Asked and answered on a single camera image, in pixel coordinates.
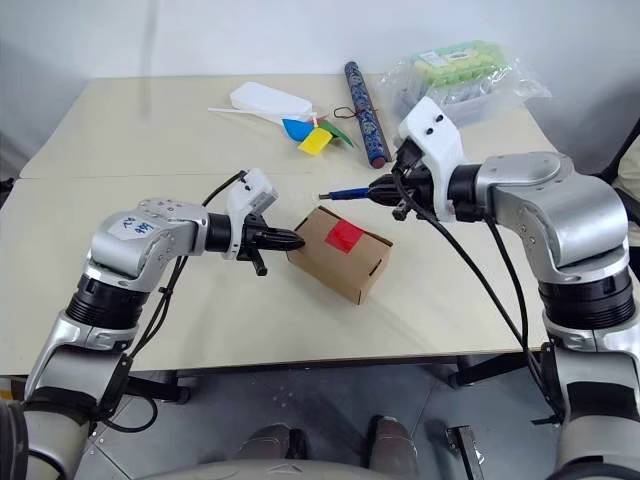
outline red square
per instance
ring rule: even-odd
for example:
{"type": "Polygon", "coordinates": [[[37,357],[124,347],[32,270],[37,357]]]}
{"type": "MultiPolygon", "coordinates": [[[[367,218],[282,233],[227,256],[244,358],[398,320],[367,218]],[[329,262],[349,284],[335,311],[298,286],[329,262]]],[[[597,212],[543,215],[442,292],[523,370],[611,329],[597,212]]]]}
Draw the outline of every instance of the red square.
{"type": "Polygon", "coordinates": [[[344,253],[349,253],[356,243],[358,243],[363,233],[364,230],[346,220],[340,219],[336,226],[329,230],[327,238],[325,238],[324,241],[344,253]]]}

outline white wall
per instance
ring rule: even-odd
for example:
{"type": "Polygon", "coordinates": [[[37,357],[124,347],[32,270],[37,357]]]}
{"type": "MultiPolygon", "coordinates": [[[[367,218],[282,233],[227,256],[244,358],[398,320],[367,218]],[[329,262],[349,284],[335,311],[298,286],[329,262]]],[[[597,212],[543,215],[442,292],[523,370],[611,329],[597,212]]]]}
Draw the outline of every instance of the white wall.
{"type": "Polygon", "coordinates": [[[602,164],[640,116],[639,23],[635,0],[0,0],[0,154],[37,152],[92,77],[381,72],[482,39],[549,86],[530,107],[552,142],[602,164]]]}

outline cardboard box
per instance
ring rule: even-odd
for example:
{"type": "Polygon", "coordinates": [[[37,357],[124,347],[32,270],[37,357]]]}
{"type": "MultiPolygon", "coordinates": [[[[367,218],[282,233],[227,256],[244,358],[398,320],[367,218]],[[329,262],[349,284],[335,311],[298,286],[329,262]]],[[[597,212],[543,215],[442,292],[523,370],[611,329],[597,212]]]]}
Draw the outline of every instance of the cardboard box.
{"type": "Polygon", "coordinates": [[[296,232],[306,244],[287,252],[291,263],[360,305],[387,266],[393,243],[366,232],[325,207],[316,208],[296,232]]]}

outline plastic bag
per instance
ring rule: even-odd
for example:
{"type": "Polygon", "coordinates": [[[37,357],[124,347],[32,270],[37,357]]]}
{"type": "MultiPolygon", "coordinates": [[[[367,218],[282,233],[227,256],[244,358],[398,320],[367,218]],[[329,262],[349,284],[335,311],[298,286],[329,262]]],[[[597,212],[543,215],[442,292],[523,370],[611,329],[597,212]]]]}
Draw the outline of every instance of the plastic bag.
{"type": "Polygon", "coordinates": [[[550,97],[532,69],[495,43],[474,41],[402,59],[377,84],[383,106],[404,118],[425,95],[458,126],[550,97]]]}

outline green paper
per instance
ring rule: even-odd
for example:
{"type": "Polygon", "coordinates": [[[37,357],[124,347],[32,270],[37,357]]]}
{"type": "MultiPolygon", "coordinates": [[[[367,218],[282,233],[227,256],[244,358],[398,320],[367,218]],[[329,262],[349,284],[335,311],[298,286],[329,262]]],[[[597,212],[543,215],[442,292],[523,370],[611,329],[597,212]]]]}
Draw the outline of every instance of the green paper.
{"type": "Polygon", "coordinates": [[[347,142],[350,146],[353,147],[353,142],[351,141],[351,139],[349,137],[347,137],[347,135],[340,130],[338,127],[336,127],[334,124],[332,124],[331,122],[329,122],[329,120],[323,120],[318,127],[325,129],[327,132],[329,132],[331,135],[333,135],[334,137],[338,137],[342,140],[344,140],[345,142],[347,142]]]}

